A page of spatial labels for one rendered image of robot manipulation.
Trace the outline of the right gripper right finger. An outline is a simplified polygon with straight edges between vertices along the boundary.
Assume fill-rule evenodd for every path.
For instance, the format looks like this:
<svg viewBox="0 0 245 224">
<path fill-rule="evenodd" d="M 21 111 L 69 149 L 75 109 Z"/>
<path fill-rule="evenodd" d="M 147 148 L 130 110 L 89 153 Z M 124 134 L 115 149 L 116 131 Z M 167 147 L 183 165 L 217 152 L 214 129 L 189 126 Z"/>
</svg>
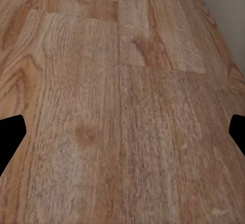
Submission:
<svg viewBox="0 0 245 224">
<path fill-rule="evenodd" d="M 233 115 L 229 133 L 245 155 L 245 117 Z"/>
</svg>

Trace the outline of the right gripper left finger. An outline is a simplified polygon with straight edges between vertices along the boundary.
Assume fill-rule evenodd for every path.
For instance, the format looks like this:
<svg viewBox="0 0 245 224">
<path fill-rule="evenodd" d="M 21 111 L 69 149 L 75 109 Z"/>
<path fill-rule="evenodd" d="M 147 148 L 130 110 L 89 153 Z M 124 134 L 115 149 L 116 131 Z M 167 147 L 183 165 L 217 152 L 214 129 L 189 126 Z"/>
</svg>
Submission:
<svg viewBox="0 0 245 224">
<path fill-rule="evenodd" d="M 26 124 L 22 115 L 0 120 L 0 176 L 26 133 Z"/>
</svg>

